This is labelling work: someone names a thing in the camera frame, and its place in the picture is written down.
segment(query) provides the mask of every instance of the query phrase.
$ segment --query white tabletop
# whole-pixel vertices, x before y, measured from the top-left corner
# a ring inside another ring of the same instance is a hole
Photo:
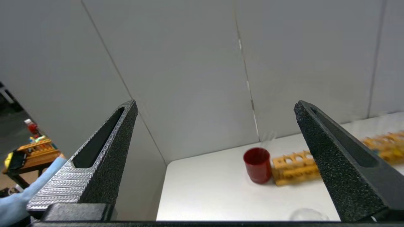
[[[404,113],[371,118],[343,127],[362,139],[404,129]],[[293,211],[311,208],[339,221],[321,179],[277,187],[273,179],[253,183],[243,154],[260,143],[171,162],[167,167],[158,221],[275,221],[289,220]],[[301,134],[275,139],[271,158],[308,150]],[[404,166],[395,166],[404,174]]]

